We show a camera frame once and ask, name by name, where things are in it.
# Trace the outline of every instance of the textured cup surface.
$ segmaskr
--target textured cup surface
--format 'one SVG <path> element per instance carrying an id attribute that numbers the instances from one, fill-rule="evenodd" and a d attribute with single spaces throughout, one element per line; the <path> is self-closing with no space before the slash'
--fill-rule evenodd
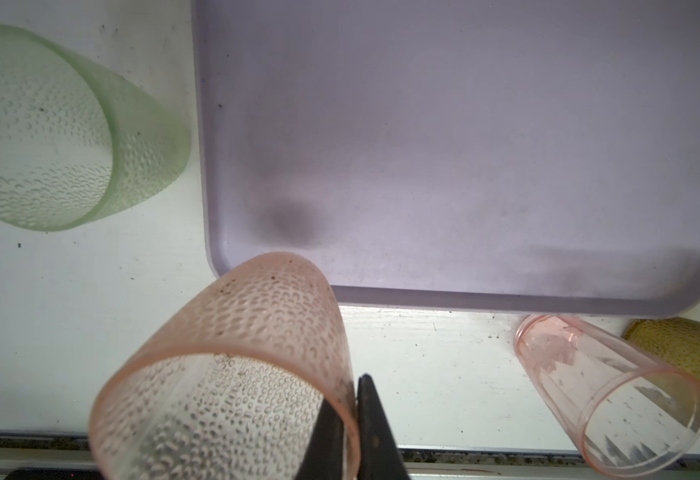
<path id="1" fill-rule="evenodd" d="M 152 197 L 184 170 L 190 137 L 106 68 L 0 25 L 0 220 L 64 230 Z"/>
<path id="2" fill-rule="evenodd" d="M 292 478 L 323 397 L 345 423 L 353 478 L 360 444 L 336 299 L 306 259 L 265 254 L 192 299 L 108 381 L 91 449 L 110 480 Z"/>

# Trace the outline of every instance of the clear plastic cup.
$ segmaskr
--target clear plastic cup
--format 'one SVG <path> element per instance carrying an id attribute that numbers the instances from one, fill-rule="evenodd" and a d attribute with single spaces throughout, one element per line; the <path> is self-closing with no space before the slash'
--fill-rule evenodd
<path id="1" fill-rule="evenodd" d="M 656 472 L 700 436 L 700 382 L 573 316 L 530 316 L 518 360 L 595 470 Z"/>
<path id="2" fill-rule="evenodd" d="M 65 230 L 152 197 L 179 177 L 190 136 L 123 77 L 0 25 L 0 220 Z"/>
<path id="3" fill-rule="evenodd" d="M 326 278 L 295 254 L 230 270 L 113 375 L 89 441 L 109 480 L 294 478 L 323 399 L 345 426 L 344 479 L 360 463 L 345 327 Z"/>

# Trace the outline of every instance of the pink plastic cup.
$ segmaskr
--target pink plastic cup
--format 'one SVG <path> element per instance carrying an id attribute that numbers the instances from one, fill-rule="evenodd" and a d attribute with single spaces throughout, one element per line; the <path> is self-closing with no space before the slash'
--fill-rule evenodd
<path id="1" fill-rule="evenodd" d="M 700 382 L 573 316 L 530 316 L 515 352 L 587 463 L 618 478 L 673 463 L 700 436 Z"/>
<path id="2" fill-rule="evenodd" d="M 109 480 L 294 478 L 323 399 L 361 460 L 350 349 L 336 298 L 299 255 L 222 275 L 105 384 L 89 443 Z"/>

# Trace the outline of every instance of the embossed bubble pattern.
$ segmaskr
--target embossed bubble pattern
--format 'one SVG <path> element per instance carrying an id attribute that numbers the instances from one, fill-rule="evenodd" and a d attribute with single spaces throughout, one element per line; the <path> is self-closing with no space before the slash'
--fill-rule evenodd
<path id="1" fill-rule="evenodd" d="M 105 449 L 113 456 L 114 478 L 296 474 L 322 401 L 304 380 L 266 362 L 228 355 L 181 357 L 147 370 L 137 373 L 142 381 L 125 383 L 136 390 L 119 392 L 124 403 L 110 406 L 117 420 Z"/>
<path id="2" fill-rule="evenodd" d="M 0 32 L 0 218 L 31 229 L 73 222 L 103 196 L 112 163 L 86 82 L 42 44 Z"/>

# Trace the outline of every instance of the purple plastic tray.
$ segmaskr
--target purple plastic tray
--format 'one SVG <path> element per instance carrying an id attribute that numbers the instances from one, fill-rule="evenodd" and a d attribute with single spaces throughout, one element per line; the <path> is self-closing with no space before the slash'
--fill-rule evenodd
<path id="1" fill-rule="evenodd" d="M 700 299 L 700 2 L 198 0 L 212 268 L 340 302 L 671 316 Z"/>

